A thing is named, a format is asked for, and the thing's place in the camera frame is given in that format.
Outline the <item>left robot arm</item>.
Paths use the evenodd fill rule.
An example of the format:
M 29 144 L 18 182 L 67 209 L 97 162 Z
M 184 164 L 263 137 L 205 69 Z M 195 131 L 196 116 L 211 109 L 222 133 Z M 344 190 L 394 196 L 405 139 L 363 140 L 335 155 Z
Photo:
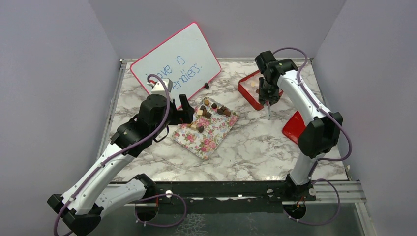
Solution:
M 148 202 L 158 199 L 156 184 L 145 174 L 107 193 L 104 192 L 113 178 L 139 154 L 157 143 L 157 136 L 170 125 L 190 124 L 194 108 L 187 96 L 179 95 L 181 110 L 175 101 L 163 95 L 149 95 L 140 105 L 139 112 L 118 127 L 102 156 L 84 176 L 63 194 L 53 194 L 48 205 L 57 213 L 53 232 L 58 235 L 58 223 L 63 221 L 70 233 L 86 236 L 101 219 L 115 209 L 131 202 Z

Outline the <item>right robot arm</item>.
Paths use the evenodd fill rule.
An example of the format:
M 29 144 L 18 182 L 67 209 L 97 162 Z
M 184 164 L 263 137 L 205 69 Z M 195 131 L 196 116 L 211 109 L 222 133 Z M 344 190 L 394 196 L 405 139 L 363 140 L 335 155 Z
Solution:
M 261 74 L 259 103 L 277 103 L 282 91 L 289 97 L 305 125 L 298 137 L 300 155 L 287 175 L 284 186 L 284 195 L 296 200 L 310 183 L 319 159 L 338 143 L 343 118 L 339 112 L 331 112 L 319 101 L 301 78 L 301 67 L 297 67 L 291 59 L 277 60 L 273 52 L 265 51 L 255 57 L 255 63 Z

